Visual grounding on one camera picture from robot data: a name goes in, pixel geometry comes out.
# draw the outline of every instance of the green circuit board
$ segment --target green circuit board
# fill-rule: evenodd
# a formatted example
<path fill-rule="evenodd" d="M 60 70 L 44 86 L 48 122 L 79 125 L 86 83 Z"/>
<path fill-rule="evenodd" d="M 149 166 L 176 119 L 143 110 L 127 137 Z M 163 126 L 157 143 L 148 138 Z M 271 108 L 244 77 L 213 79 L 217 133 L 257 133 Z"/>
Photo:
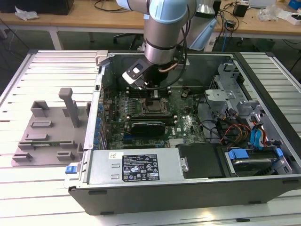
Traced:
<path fill-rule="evenodd" d="M 110 125 L 108 149 L 132 148 L 167 148 L 170 139 L 183 139 L 184 143 L 205 142 L 203 131 L 199 127 L 194 114 L 193 106 L 197 99 L 193 96 L 181 98 L 182 90 L 173 89 L 171 96 L 162 98 L 162 109 L 166 115 L 176 115 L 174 126 L 166 126 L 164 135 L 159 137 L 135 137 L 130 134 L 130 124 L 127 116 L 141 116 L 144 98 L 129 98 L 126 93 L 119 92 L 115 95 L 105 94 L 103 101 L 106 123 Z"/>

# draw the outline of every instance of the table leg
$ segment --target table leg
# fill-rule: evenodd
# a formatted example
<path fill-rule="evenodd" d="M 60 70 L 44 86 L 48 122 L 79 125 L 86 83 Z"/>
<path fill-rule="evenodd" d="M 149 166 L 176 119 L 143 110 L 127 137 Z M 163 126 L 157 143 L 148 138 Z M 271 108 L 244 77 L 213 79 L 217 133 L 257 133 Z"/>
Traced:
<path fill-rule="evenodd" d="M 204 48 L 204 52 L 212 52 L 212 49 L 214 47 L 214 44 L 215 44 L 215 41 L 216 41 L 216 38 L 218 37 L 218 33 L 217 32 L 213 32 L 207 42 L 207 44 L 205 45 L 205 48 Z"/>
<path fill-rule="evenodd" d="M 89 39 L 90 39 L 90 42 L 95 42 L 93 32 L 89 32 Z"/>
<path fill-rule="evenodd" d="M 53 31 L 49 31 L 49 33 L 50 33 L 50 37 L 51 37 L 51 40 L 53 42 L 53 45 L 55 47 L 55 50 L 64 49 L 63 45 L 62 45 L 62 42 L 60 40 L 60 37 L 58 35 L 58 31 L 53 30 Z"/>
<path fill-rule="evenodd" d="M 4 29 L 0 29 L 0 38 L 1 39 L 7 39 L 7 35 L 5 33 L 5 30 Z"/>

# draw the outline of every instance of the power supply label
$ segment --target power supply label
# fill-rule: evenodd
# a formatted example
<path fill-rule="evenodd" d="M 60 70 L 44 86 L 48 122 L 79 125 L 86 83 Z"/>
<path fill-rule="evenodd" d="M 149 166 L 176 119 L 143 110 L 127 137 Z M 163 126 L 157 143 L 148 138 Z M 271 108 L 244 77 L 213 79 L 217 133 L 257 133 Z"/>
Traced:
<path fill-rule="evenodd" d="M 124 182 L 160 180 L 157 155 L 123 155 L 122 180 Z"/>

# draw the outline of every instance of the screw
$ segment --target screw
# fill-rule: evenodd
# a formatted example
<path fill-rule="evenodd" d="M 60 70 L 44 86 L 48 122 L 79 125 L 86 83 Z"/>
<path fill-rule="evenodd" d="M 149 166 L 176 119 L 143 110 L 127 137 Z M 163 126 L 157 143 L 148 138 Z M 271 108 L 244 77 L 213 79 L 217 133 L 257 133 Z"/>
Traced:
<path fill-rule="evenodd" d="M 182 170 L 183 170 L 183 172 L 187 172 L 188 171 L 188 167 L 187 166 L 185 166 L 185 165 L 182 165 Z"/>

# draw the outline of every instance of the floor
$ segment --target floor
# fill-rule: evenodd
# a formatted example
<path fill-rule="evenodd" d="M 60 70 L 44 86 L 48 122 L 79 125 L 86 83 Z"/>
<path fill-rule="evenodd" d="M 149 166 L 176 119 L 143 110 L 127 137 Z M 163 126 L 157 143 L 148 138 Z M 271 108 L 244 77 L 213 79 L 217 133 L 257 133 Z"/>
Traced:
<path fill-rule="evenodd" d="M 16 34 L 31 49 L 54 49 L 48 32 L 43 31 L 17 31 Z M 113 44 L 113 33 L 94 33 L 95 42 L 91 43 L 88 33 L 85 32 L 60 32 L 60 37 L 64 48 L 67 49 L 109 49 L 109 50 L 128 50 L 134 37 L 124 37 L 119 39 L 118 44 Z M 241 40 L 232 38 L 226 40 L 225 51 L 229 52 L 273 52 L 282 64 L 289 70 L 301 56 L 300 44 L 291 44 L 293 48 L 287 46 L 282 40 L 256 40 L 245 39 L 241 46 L 237 44 Z M 141 45 L 138 41 L 133 49 Z M 223 38 L 216 43 L 214 51 L 221 51 Z M 26 56 L 27 48 L 13 33 L 8 33 L 8 38 L 0 40 L 0 94 L 3 92 L 10 79 L 22 62 L 22 57 Z M 301 61 L 295 66 L 292 74 L 301 79 Z"/>

